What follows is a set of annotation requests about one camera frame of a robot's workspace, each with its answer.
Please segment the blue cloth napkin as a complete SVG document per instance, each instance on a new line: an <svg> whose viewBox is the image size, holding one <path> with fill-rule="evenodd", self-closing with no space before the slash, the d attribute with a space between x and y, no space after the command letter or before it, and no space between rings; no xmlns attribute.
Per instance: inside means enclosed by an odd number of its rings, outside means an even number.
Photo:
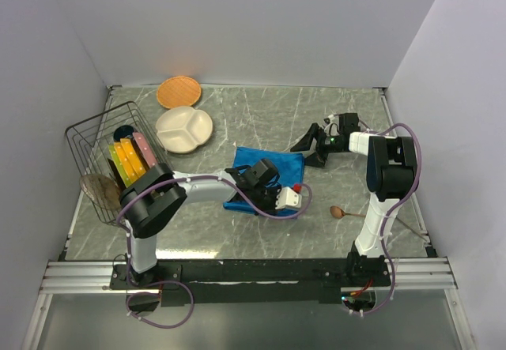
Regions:
<svg viewBox="0 0 506 350"><path fill-rule="evenodd" d="M237 147L236 155L232 163L233 168L240 166L254 166L261 159L272 161L278 170L278 183L281 187L302 183L304 177L304 156L300 153L283 153L272 152L261 149L251 149L247 147ZM246 214L257 214L248 203L242 200L241 196L237 196L235 201L223 203L223 208L229 211L235 211ZM290 216L296 213L293 209L283 209L276 215Z"/></svg>

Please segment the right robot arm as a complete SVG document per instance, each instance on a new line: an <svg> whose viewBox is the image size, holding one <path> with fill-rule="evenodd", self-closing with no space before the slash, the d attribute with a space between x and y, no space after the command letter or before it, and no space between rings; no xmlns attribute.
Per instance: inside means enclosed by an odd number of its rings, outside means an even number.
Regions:
<svg viewBox="0 0 506 350"><path fill-rule="evenodd" d="M368 210L346 259L348 281L361 286L372 277L388 273L384 263L387 238L400 207L419 183L418 145L412 137L392 137L369 130L356 113L331 115L325 123L312 123L290 151L308 152L304 164L318 168L326 165L331 153L352 152L367 158Z"/></svg>

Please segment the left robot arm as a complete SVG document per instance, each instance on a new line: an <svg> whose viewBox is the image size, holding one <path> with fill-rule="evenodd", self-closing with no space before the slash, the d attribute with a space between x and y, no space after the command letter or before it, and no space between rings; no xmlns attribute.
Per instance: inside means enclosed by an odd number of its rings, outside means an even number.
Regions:
<svg viewBox="0 0 506 350"><path fill-rule="evenodd" d="M252 166L226 168L211 175L177 172L167 164L152 167L119 198L117 221L127 235L127 282L148 288L156 281L157 235L181 207L241 198L250 201L251 207L274 215L281 190L278 180L278 169L266 158Z"/></svg>

